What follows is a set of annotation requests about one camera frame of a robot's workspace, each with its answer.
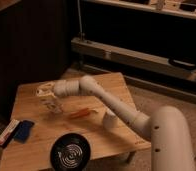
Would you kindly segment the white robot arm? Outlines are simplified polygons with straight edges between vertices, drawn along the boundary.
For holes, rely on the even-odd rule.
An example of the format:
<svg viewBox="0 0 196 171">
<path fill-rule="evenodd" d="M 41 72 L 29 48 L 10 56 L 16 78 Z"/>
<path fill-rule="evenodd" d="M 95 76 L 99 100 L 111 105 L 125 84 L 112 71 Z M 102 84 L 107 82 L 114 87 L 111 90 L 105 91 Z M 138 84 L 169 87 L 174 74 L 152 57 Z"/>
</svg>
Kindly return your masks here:
<svg viewBox="0 0 196 171">
<path fill-rule="evenodd" d="M 141 138 L 151 142 L 151 171 L 196 171 L 190 129 L 184 114 L 162 106 L 154 114 L 138 111 L 103 88 L 92 76 L 41 84 L 36 95 L 56 110 L 67 96 L 94 96 Z"/>
</svg>

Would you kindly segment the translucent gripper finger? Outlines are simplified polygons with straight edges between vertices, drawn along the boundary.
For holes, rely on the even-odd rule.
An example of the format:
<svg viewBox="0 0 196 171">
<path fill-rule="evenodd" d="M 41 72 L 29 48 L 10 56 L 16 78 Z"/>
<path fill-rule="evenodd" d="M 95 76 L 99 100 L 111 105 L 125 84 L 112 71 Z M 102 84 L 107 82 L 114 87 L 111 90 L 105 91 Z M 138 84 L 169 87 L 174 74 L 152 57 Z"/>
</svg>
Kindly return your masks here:
<svg viewBox="0 0 196 171">
<path fill-rule="evenodd" d="M 53 96 L 53 83 L 46 83 L 40 85 L 36 90 L 36 95 L 38 97 L 47 97 L 47 96 Z"/>
</svg>

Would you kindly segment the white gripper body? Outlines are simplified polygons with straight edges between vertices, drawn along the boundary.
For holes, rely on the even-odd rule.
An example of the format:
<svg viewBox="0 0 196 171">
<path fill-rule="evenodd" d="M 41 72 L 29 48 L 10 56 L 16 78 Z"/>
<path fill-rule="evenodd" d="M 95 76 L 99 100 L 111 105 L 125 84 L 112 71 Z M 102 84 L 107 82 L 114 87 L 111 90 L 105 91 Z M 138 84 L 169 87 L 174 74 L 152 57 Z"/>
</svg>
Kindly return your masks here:
<svg viewBox="0 0 196 171">
<path fill-rule="evenodd" d="M 53 86 L 53 93 L 59 98 L 77 95 L 79 92 L 79 81 L 59 80 Z"/>
</svg>

